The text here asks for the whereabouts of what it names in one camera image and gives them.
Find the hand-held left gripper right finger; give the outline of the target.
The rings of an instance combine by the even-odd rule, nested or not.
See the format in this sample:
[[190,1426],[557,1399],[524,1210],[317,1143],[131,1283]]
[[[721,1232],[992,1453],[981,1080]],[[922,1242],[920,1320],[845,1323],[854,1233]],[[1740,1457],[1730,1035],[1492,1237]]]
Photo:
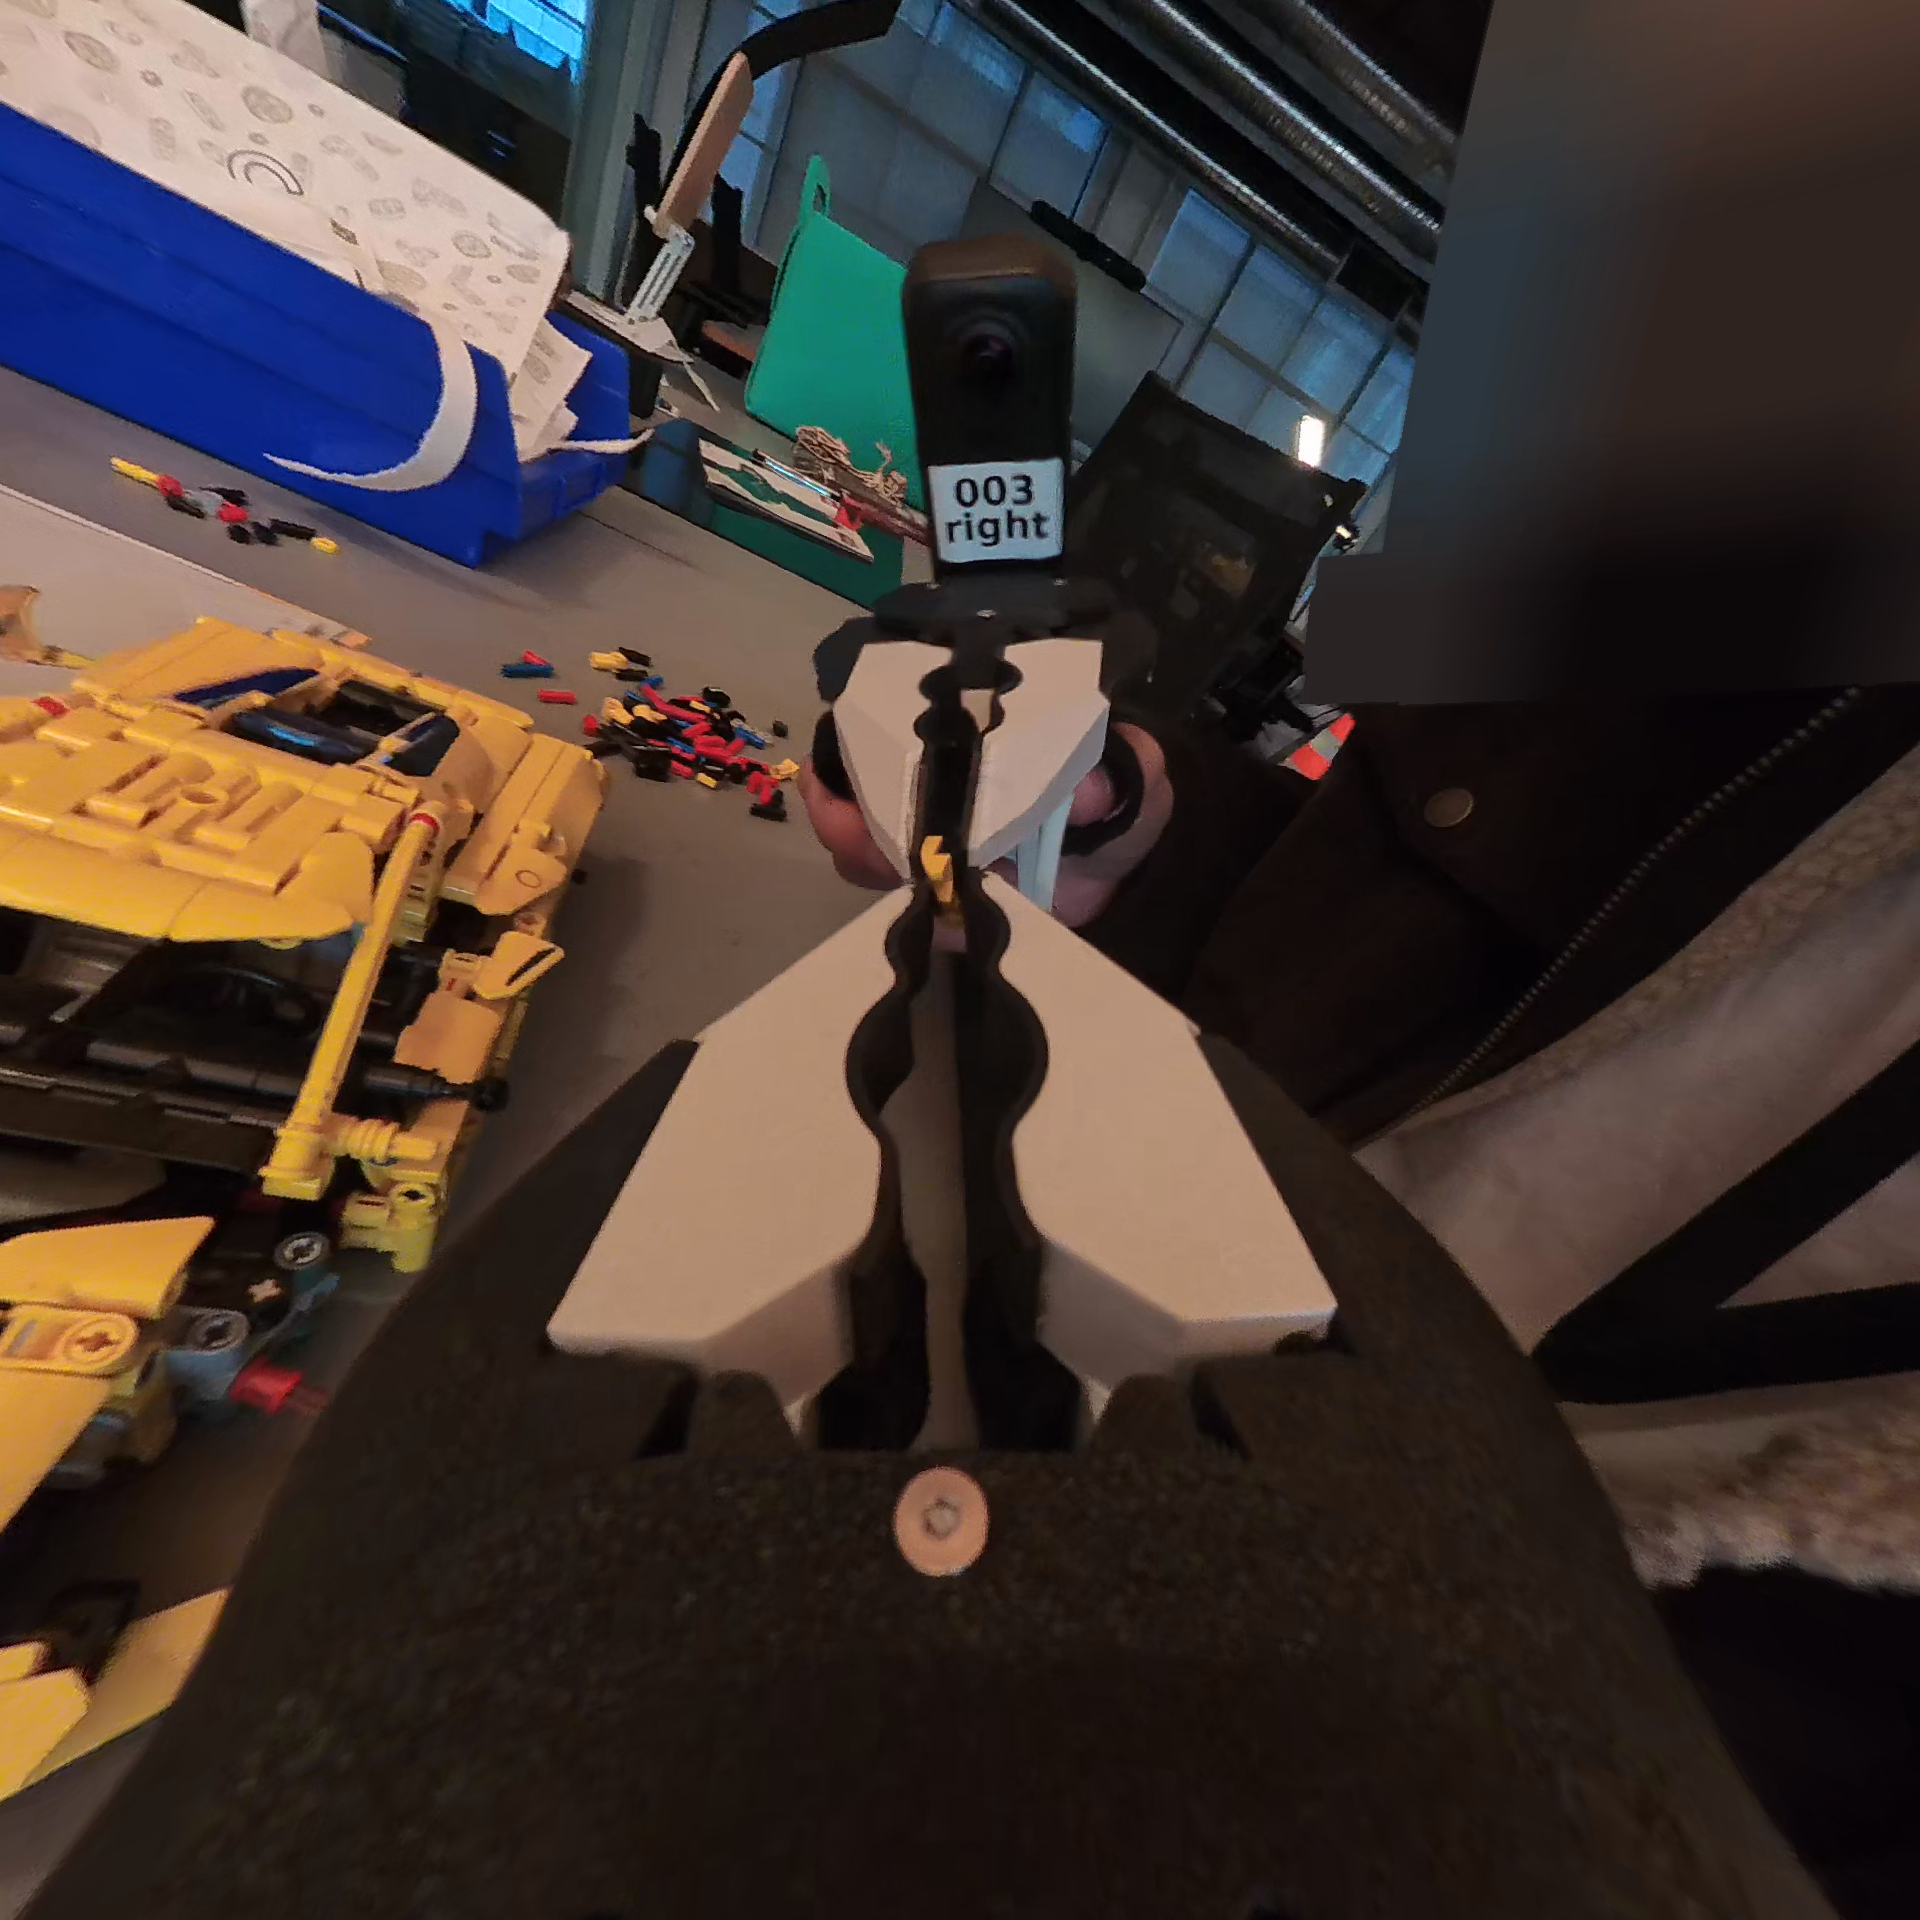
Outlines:
[[962,892],[962,1357],[982,1430],[1327,1342],[1337,1299],[1192,1022],[1001,880]]

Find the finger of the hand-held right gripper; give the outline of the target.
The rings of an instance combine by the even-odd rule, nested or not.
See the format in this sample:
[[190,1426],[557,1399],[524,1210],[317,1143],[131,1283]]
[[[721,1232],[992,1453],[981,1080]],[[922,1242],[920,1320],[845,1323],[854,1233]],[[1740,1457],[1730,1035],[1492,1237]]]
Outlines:
[[962,863],[962,665],[937,639],[868,639],[832,697],[841,765],[908,889]]
[[1024,880],[1054,880],[1074,795],[1101,762],[1112,703],[1098,639],[1017,639],[1004,647],[994,705],[981,737],[968,866],[1007,857]]

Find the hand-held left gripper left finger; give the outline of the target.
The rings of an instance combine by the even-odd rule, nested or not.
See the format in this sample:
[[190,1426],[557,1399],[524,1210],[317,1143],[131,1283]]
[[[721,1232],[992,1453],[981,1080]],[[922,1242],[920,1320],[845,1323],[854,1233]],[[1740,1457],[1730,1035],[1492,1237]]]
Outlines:
[[920,1436],[927,1276],[887,1107],[917,1065],[937,909],[884,895],[694,1039],[547,1337],[751,1375],[820,1436]]

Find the yellow toy brick car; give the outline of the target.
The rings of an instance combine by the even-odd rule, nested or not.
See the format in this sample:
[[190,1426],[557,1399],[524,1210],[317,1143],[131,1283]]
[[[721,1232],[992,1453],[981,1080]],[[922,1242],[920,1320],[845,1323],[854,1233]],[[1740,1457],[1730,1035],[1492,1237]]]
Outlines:
[[4,1539],[321,1392],[347,1253],[425,1269],[602,759],[340,639],[200,617],[4,695]]

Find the person's right forearm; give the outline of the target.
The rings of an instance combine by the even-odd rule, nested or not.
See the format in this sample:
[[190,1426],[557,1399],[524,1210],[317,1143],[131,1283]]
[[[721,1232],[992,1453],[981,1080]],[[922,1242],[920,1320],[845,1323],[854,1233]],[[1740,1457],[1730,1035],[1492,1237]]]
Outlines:
[[1192,1019],[1240,892],[1301,816],[1315,783],[1201,723],[1127,723],[1144,767],[1137,825],[1167,822],[1084,927],[1085,939]]

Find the grey desk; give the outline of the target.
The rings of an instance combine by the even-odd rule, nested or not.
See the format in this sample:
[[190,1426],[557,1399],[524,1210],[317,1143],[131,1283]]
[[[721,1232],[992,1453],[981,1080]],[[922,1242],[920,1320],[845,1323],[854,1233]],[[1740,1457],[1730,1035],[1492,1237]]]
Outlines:
[[775,1392],[580,1357],[547,1323],[717,1019],[861,919],[794,805],[612,776],[511,1099],[454,1180],[437,1259],[305,1423],[214,1633],[18,1916],[662,1916],[642,1827],[714,1759],[650,1665],[792,1647],[775,1570],[820,1570],[757,1467],[825,1517]]

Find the person's right hand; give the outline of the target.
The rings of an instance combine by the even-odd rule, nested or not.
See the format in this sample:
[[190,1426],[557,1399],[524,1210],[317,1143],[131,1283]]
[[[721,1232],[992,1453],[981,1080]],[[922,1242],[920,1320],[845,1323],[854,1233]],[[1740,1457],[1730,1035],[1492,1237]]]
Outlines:
[[[1167,776],[1161,745],[1134,725],[1121,725],[1117,737],[1134,745],[1144,770],[1144,796],[1134,822],[1112,842],[1080,857],[1064,857],[1051,913],[1065,926],[1088,926],[1117,896],[1121,885],[1155,850],[1175,812],[1175,787]],[[811,759],[801,765],[801,796],[808,825],[830,850],[844,880],[868,892],[891,892],[900,885],[897,867],[887,860],[868,835],[857,803],[834,795],[817,773]]]

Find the green bin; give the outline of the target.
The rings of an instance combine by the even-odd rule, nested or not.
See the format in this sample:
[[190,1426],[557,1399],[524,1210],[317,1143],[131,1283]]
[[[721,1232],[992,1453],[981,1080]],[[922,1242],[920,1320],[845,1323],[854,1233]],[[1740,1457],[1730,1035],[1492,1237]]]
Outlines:
[[904,266],[832,216],[830,166],[808,157],[744,406],[785,437],[830,432],[864,472],[887,462],[922,507],[900,299]]

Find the wooden stick model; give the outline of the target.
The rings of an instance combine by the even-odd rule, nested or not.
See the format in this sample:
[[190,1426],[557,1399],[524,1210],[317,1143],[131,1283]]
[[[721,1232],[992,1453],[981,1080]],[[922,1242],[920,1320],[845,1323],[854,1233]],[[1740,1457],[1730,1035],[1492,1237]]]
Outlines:
[[877,446],[877,469],[861,469],[851,447],[824,426],[805,423],[794,437],[794,469],[820,482],[837,502],[837,520],[851,532],[868,527],[931,545],[930,520],[908,500],[908,476],[891,450]]

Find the pile of small coloured pins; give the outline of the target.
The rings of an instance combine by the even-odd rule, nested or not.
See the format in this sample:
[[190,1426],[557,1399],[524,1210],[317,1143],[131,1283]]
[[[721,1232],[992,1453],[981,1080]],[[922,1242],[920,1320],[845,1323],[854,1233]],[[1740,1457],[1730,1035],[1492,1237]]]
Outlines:
[[585,665],[600,679],[591,695],[562,683],[561,665],[535,652],[520,652],[495,673],[532,685],[544,709],[574,710],[577,745],[595,762],[620,762],[647,783],[744,795],[754,820],[790,820],[785,796],[801,762],[778,755],[790,740],[785,723],[754,729],[712,683],[677,695],[655,656],[634,646],[591,652]]
[[205,487],[192,487],[180,476],[162,472],[162,469],[150,469],[137,460],[127,457],[108,457],[108,469],[151,492],[167,502],[171,513],[192,516],[200,522],[220,526],[227,539],[237,545],[310,545],[317,555],[337,557],[342,550],[340,539],[325,535],[322,527],[302,522],[302,520],[288,520],[277,513],[265,513],[255,507],[252,493],[245,487],[232,487],[232,485],[205,485]]

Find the teal tray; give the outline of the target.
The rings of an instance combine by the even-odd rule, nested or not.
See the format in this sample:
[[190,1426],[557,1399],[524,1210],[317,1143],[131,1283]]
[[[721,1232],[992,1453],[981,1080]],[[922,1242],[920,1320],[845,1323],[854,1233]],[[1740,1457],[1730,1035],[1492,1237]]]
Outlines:
[[845,476],[798,469],[768,450],[747,450],[698,435],[701,475],[712,507],[771,526],[854,562],[874,562],[868,535],[930,545],[920,510],[861,487]]

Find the wooden sheet holder board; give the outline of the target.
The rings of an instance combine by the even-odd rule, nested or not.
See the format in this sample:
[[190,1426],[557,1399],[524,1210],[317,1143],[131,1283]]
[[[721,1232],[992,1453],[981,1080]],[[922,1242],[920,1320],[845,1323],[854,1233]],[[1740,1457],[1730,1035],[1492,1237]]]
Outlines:
[[712,199],[712,186],[754,103],[754,82],[754,63],[738,47],[707,86],[701,112],[688,115],[668,166],[661,166],[657,132],[638,119],[628,147],[634,219],[618,280],[618,320],[622,340],[651,356],[687,356],[662,307],[694,255],[691,225]]

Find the black curved pole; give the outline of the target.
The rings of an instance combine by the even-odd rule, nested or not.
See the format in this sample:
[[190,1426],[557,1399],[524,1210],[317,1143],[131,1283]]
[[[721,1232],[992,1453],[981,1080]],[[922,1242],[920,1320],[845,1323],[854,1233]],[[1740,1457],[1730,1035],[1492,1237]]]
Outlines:
[[717,70],[717,86],[730,86],[735,69],[747,73],[747,87],[781,65],[884,40],[900,15],[900,3],[817,3],[798,9],[754,32]]

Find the person's white shirt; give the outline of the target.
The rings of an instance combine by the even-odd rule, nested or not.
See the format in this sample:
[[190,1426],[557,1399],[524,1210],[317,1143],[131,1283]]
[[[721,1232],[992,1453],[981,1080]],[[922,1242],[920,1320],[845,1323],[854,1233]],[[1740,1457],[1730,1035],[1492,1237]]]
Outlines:
[[1918,863],[1365,1145],[1620,1505],[1918,1480]]

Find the white curved paper strip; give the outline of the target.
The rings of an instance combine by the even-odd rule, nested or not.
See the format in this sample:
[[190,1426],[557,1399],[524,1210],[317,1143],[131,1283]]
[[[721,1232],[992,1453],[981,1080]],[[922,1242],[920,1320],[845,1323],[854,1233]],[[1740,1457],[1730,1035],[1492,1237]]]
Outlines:
[[437,346],[440,396],[418,447],[404,462],[372,472],[325,472],[282,455],[270,455],[265,462],[295,476],[374,493],[430,492],[447,482],[465,460],[477,426],[477,369],[470,342],[454,329],[437,320],[425,320],[425,329]]

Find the white printed paper bag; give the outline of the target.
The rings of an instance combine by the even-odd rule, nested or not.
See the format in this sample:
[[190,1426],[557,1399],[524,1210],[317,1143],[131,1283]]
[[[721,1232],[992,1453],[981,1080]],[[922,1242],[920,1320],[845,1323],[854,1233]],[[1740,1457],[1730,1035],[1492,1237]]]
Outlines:
[[4,106],[490,352],[520,462],[584,446],[540,205],[190,3],[7,3]]

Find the blue plastic bin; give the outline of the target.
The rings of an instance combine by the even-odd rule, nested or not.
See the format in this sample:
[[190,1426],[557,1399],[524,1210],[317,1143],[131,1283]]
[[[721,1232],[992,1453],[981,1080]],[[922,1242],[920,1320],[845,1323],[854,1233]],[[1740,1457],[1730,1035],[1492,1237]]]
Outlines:
[[480,566],[612,492],[625,447],[520,462],[502,365],[430,492],[295,476],[404,462],[437,410],[425,323],[4,109],[4,365],[447,560]]

